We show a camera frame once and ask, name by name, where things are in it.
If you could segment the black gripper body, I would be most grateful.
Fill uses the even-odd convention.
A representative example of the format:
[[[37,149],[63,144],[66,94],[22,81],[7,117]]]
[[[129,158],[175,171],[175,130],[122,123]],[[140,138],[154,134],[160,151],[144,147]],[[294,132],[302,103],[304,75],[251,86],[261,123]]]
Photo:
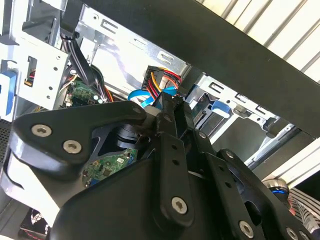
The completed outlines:
[[[159,161],[155,155],[76,194],[60,209],[52,240],[219,240],[212,177],[190,174],[194,221],[173,225],[159,209]]]

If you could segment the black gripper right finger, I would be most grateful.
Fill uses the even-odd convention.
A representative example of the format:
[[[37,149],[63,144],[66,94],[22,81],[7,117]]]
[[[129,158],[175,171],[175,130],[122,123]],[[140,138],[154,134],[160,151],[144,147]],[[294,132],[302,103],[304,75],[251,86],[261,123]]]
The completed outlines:
[[[183,100],[174,107],[177,135],[187,152],[188,170],[208,184],[208,212],[217,220],[223,240],[318,240],[290,212],[289,187],[281,179],[261,181],[229,149],[214,151],[197,130]]]

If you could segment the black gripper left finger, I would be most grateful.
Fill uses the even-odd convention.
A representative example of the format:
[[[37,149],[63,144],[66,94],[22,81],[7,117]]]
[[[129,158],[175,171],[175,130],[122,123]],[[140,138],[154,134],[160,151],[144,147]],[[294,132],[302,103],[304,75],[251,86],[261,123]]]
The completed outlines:
[[[12,123],[9,140],[10,158],[29,170],[16,199],[53,226],[63,204],[80,191],[85,165],[122,148],[136,149],[142,159],[154,155],[161,165],[157,220],[188,228],[195,210],[187,145],[195,134],[189,105],[167,93],[147,110],[126,100],[25,114]]]

